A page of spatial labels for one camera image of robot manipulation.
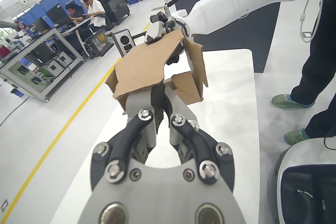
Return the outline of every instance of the desk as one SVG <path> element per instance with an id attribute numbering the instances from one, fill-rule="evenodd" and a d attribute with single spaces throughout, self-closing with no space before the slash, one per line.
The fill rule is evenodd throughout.
<path id="1" fill-rule="evenodd" d="M 240 49 L 208 51 L 203 56 L 209 87 L 204 88 L 204 100 L 189 105 L 189 108 L 196 115 L 201 129 L 217 141 L 231 146 L 235 161 L 234 197 L 246 223 L 258 224 L 259 130 L 252 54 L 249 50 Z M 179 63 L 165 66 L 165 79 L 188 70 L 186 55 L 183 54 Z M 109 140 L 125 128 L 127 115 L 122 116 L 122 113 L 123 109 L 118 105 L 93 147 L 99 142 Z M 51 224 L 77 223 L 91 194 L 92 150 L 69 187 Z M 159 128 L 156 147 L 149 154 L 146 165 L 157 168 L 180 165 L 177 152 L 169 144 L 166 115 Z"/>
<path id="2" fill-rule="evenodd" d="M 76 25 L 76 26 L 72 27 L 71 29 L 68 29 L 67 31 L 65 31 L 65 32 L 62 33 L 62 36 L 65 37 L 65 36 L 70 35 L 70 34 L 72 34 L 73 32 L 75 32 L 76 35 L 77 35 L 77 38 L 78 38 L 78 40 L 79 40 L 79 43 L 82 45 L 83 50 L 85 51 L 85 53 L 86 53 L 86 55 L 87 55 L 88 57 L 89 57 L 90 55 L 89 55 L 88 51 L 86 50 L 86 47 L 85 47 L 85 44 L 84 44 L 83 41 L 82 41 L 82 38 L 81 38 L 80 35 L 79 35 L 78 28 L 79 28 L 81 25 L 83 25 L 84 23 L 87 23 L 87 22 L 90 21 L 90 20 L 91 20 L 91 18 L 87 18 L 87 19 L 81 21 L 78 25 Z"/>

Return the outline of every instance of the cardboard box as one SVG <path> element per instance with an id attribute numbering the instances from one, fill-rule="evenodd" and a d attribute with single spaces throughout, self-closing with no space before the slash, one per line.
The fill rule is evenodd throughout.
<path id="1" fill-rule="evenodd" d="M 203 84 L 208 87 L 203 60 L 203 46 L 185 38 L 178 29 L 153 44 L 135 46 L 114 67 L 106 84 L 125 110 L 130 92 L 149 88 L 164 81 L 164 66 L 168 59 L 180 53 L 183 44 L 190 71 L 173 75 L 164 83 L 169 85 L 187 105 L 203 100 Z"/>

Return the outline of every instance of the workbench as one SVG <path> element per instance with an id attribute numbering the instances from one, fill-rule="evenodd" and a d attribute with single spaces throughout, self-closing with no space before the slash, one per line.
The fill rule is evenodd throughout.
<path id="1" fill-rule="evenodd" d="M 20 59 L 30 53 L 33 49 L 35 49 L 39 44 L 43 44 L 45 41 L 48 41 L 51 37 L 55 36 L 59 39 L 75 56 L 75 59 L 62 71 L 60 75 L 54 78 L 54 81 L 45 87 L 45 89 L 41 92 L 38 92 L 34 89 L 32 85 L 27 84 L 17 76 L 15 76 L 11 72 L 11 67 L 14 66 Z M 56 28 L 52 28 L 46 34 L 36 39 L 32 43 L 30 43 L 27 47 L 21 50 L 18 54 L 15 55 L 14 58 L 7 61 L 3 65 L 0 66 L 0 72 L 6 77 L 6 79 L 12 83 L 14 87 L 18 87 L 27 92 L 30 96 L 37 97 L 41 100 L 49 100 L 51 91 L 75 68 L 77 69 L 77 65 L 84 61 L 84 58 L 64 39 L 64 37 L 60 34 L 60 32 Z"/>
<path id="2" fill-rule="evenodd" d="M 197 117 L 202 130 L 218 142 L 225 142 L 232 148 L 235 166 L 234 197 L 246 223 L 258 224 L 259 130 L 252 53 L 246 49 L 208 51 L 204 52 L 203 56 L 209 87 L 204 87 L 204 100 L 189 105 L 189 108 Z M 164 70 L 165 79 L 173 74 L 189 71 L 186 55 L 182 54 L 177 64 L 166 65 Z M 71 183 L 51 224 L 77 223 L 91 195 L 90 165 L 93 148 L 100 142 L 108 141 L 125 128 L 127 115 L 122 116 L 122 113 L 123 109 L 118 105 L 92 145 L 92 149 L 88 150 L 88 156 Z M 146 165 L 155 168 L 180 165 L 177 152 L 169 144 L 168 120 L 166 115 L 164 117 L 156 138 L 156 147 L 146 161 Z"/>

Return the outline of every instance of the man in white shirt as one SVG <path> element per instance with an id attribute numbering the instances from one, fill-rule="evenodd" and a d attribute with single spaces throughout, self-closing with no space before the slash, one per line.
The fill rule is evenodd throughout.
<path id="1" fill-rule="evenodd" d="M 103 17 L 97 17 L 99 14 L 105 14 L 105 9 L 98 0 L 83 0 L 88 6 L 88 13 L 85 14 L 86 17 L 90 17 L 91 21 L 89 23 L 89 28 L 96 32 L 99 29 L 106 27 L 106 20 Z"/>

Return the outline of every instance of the electronic equipment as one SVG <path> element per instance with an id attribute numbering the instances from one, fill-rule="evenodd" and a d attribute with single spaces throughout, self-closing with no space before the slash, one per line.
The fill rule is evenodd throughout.
<path id="1" fill-rule="evenodd" d="M 128 29 L 114 33 L 112 38 L 121 57 L 124 57 L 133 47 L 135 47 L 134 40 Z"/>
<path id="2" fill-rule="evenodd" d="M 38 32 L 43 33 L 44 31 L 51 30 L 51 27 L 48 25 L 46 21 L 42 19 L 42 17 L 38 18 L 35 22 L 33 22 L 33 25 L 37 29 Z"/>
<path id="3" fill-rule="evenodd" d="M 53 52 L 44 43 L 37 45 L 30 53 L 42 63 L 46 63 L 55 55 L 55 52 Z"/>
<path id="4" fill-rule="evenodd" d="M 114 45 L 106 39 L 104 29 L 86 38 L 85 44 L 89 47 L 91 55 L 100 57 Z"/>
<path id="5" fill-rule="evenodd" d="M 69 18 L 69 15 L 65 12 L 59 3 L 56 4 L 52 9 L 48 10 L 46 14 L 55 25 L 60 27 L 73 24 L 72 20 Z"/>
<path id="6" fill-rule="evenodd" d="M 65 67 L 62 66 L 62 64 L 56 60 L 50 61 L 48 65 L 43 66 L 41 69 L 47 70 L 51 75 L 54 77 L 59 76 Z"/>
<path id="7" fill-rule="evenodd" d="M 71 62 L 72 59 L 65 53 L 65 52 L 60 52 L 60 54 L 57 57 L 54 57 L 58 63 L 60 63 L 64 68 L 67 67 Z"/>

